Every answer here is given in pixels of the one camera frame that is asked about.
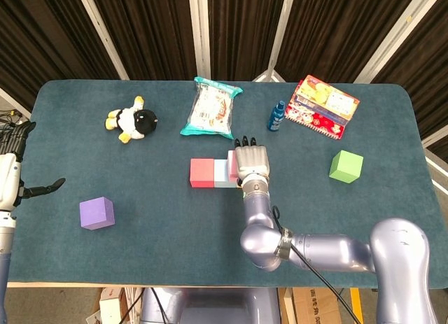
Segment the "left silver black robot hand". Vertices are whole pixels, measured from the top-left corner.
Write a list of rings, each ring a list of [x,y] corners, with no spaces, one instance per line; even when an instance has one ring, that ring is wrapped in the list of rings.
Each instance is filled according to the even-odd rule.
[[[1,131],[1,211],[11,212],[23,199],[55,192],[66,181],[65,178],[59,178],[51,185],[25,187],[21,179],[22,161],[27,138],[35,126],[35,122],[26,121]]]

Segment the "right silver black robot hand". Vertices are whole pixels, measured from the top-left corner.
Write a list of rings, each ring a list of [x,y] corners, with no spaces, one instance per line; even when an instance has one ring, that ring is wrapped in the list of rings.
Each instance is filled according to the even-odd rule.
[[[258,145],[256,138],[250,139],[244,135],[241,139],[234,140],[234,152],[237,162],[237,182],[240,186],[244,179],[256,174],[270,180],[270,164],[267,149],[264,145]]]

